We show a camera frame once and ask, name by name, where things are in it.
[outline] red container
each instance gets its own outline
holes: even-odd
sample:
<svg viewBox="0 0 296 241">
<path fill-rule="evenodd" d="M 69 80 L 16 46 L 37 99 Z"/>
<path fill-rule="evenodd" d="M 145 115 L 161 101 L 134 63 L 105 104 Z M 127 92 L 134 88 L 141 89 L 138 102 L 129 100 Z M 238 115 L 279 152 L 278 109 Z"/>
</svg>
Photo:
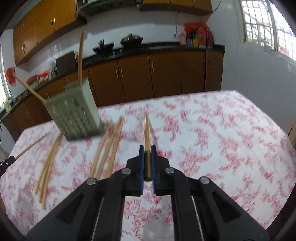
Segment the red container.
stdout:
<svg viewBox="0 0 296 241">
<path fill-rule="evenodd" d="M 197 31 L 198 36 L 198 47 L 199 48 L 206 48 L 207 47 L 207 37 L 205 34 L 205 30 L 200 27 Z"/>
</svg>

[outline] window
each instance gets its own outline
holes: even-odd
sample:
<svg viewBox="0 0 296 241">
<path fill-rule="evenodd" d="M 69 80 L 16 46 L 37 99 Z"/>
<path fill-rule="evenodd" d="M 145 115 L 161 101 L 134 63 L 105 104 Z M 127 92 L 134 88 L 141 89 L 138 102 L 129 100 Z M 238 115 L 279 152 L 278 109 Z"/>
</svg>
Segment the window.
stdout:
<svg viewBox="0 0 296 241">
<path fill-rule="evenodd" d="M 3 67 L 2 45 L 0 45 L 0 105 L 3 104 L 8 96 L 8 86 Z"/>
<path fill-rule="evenodd" d="M 296 61 L 296 38 L 289 24 L 268 0 L 240 0 L 244 21 L 245 40 L 269 46 Z"/>
</svg>

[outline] table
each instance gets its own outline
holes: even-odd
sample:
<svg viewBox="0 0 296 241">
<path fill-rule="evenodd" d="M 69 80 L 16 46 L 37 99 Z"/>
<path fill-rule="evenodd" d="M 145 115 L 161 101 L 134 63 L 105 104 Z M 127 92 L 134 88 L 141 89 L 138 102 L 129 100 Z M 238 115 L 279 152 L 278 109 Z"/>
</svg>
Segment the table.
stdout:
<svg viewBox="0 0 296 241">
<path fill-rule="evenodd" d="M 264 228 L 282 209 L 296 182 L 296 151 L 270 117 L 236 91 L 188 94 L 98 109 L 104 122 L 125 118 L 113 171 L 138 155 L 144 145 L 145 112 L 151 144 L 158 155 L 187 176 L 207 176 Z M 25 235 L 50 210 L 86 180 L 101 136 L 69 141 L 63 137 L 48 188 L 46 210 L 34 194 L 43 162 L 59 130 L 53 121 L 26 129 L 11 155 L 35 145 L 7 169 L 0 192 L 8 217 Z M 122 240 L 173 240 L 169 196 L 153 195 L 144 183 L 141 197 L 125 201 Z"/>
</svg>

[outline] range hood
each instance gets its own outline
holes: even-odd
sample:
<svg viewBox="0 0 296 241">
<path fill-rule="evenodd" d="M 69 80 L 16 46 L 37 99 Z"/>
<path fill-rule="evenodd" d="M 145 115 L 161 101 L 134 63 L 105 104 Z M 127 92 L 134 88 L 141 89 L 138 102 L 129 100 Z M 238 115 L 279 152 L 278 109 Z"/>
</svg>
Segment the range hood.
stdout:
<svg viewBox="0 0 296 241">
<path fill-rule="evenodd" d="M 134 6 L 135 4 L 135 0 L 78 0 L 78 14 L 89 17 L 99 12 Z"/>
</svg>

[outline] cardboard box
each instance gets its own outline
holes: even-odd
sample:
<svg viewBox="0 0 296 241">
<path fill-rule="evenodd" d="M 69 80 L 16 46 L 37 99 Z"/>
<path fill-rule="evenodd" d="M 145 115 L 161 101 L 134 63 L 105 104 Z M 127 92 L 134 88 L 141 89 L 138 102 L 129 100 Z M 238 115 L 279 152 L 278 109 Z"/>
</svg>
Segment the cardboard box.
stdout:
<svg viewBox="0 0 296 241">
<path fill-rule="evenodd" d="M 288 131 L 288 137 L 290 138 L 290 141 L 294 147 L 296 147 L 296 118 L 294 119 L 289 131 Z"/>
</svg>

